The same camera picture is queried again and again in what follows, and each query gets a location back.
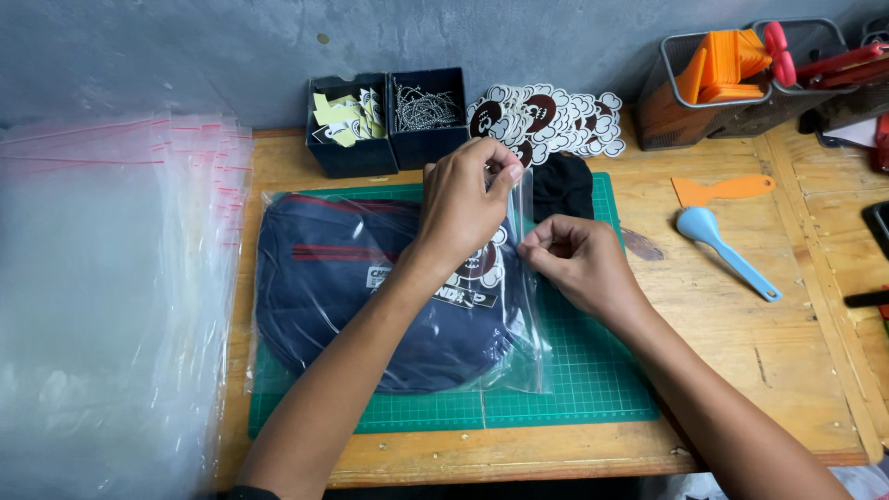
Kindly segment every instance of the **left hand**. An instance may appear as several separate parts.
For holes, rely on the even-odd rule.
[[[496,173],[485,191],[485,165]],[[423,210],[414,254],[425,254],[450,276],[491,240],[506,217],[509,190],[524,168],[493,138],[474,138],[423,169]]]

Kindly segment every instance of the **gray wall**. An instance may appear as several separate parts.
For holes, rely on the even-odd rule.
[[[667,35],[827,17],[886,0],[0,0],[0,126],[134,111],[304,125],[309,77],[462,66],[489,85],[633,100]],[[330,37],[321,44],[317,36]]]

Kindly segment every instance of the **green cutting mat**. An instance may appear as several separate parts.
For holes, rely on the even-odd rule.
[[[420,201],[422,186],[307,192],[344,198]],[[596,219],[611,223],[619,238],[621,227],[607,173],[593,173],[592,201]],[[574,309],[548,284],[540,283],[538,300],[541,331],[547,333],[553,349],[552,394],[511,390],[419,396],[374,394],[355,432],[445,431],[658,418],[658,408],[646,389],[648,382],[623,344],[594,319]],[[250,403],[251,437],[259,433],[295,378],[260,342]]]

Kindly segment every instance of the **wooden table surface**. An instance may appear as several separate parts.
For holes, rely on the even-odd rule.
[[[629,121],[624,124],[629,128]],[[254,179],[228,358],[219,489],[230,488],[250,447],[253,268],[263,190],[420,181],[419,172],[331,180],[300,130],[256,133]],[[849,311],[842,294],[889,283],[889,265],[861,221],[889,199],[889,177],[866,159],[821,148],[782,125],[755,139],[704,140],[645,153],[624,132],[617,158],[588,160],[612,177],[630,266],[655,308],[716,371],[825,464],[874,463],[889,437],[889,339],[876,309]],[[705,185],[766,173],[774,191],[708,204],[726,242],[780,289],[766,302],[709,247],[672,226],[670,178]],[[334,488],[383,484],[579,478],[699,472],[688,443],[654,422],[354,435],[330,479]]]

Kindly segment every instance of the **light blue spoon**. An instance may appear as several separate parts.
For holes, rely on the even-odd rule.
[[[775,302],[781,298],[778,288],[772,286],[768,279],[763,278],[759,271],[753,269],[734,248],[728,246],[719,236],[716,216],[701,206],[688,206],[679,214],[676,227],[683,235],[706,243],[717,251],[734,270],[738,271],[767,301]]]

